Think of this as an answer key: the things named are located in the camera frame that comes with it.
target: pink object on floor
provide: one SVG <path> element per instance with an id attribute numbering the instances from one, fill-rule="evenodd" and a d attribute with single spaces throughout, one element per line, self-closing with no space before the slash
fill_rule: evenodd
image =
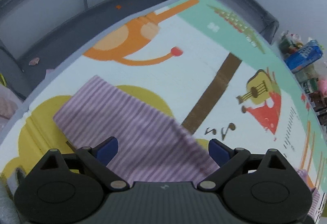
<path id="1" fill-rule="evenodd" d="M 36 57 L 36 58 L 33 58 L 29 63 L 28 65 L 29 66 L 36 66 L 40 61 L 40 58 L 39 57 Z"/>
<path id="2" fill-rule="evenodd" d="M 110 136 L 118 153 L 107 167 L 129 184 L 193 182 L 219 166 L 176 120 L 105 82 L 91 78 L 53 120 L 76 147 L 95 147 Z"/>

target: blue tissue package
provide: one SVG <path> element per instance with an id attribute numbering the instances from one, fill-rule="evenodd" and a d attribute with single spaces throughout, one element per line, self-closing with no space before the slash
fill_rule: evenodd
<path id="1" fill-rule="evenodd" d="M 285 59 L 285 63 L 293 74 L 312 64 L 323 56 L 316 40 L 311 40 L 297 52 Z"/>

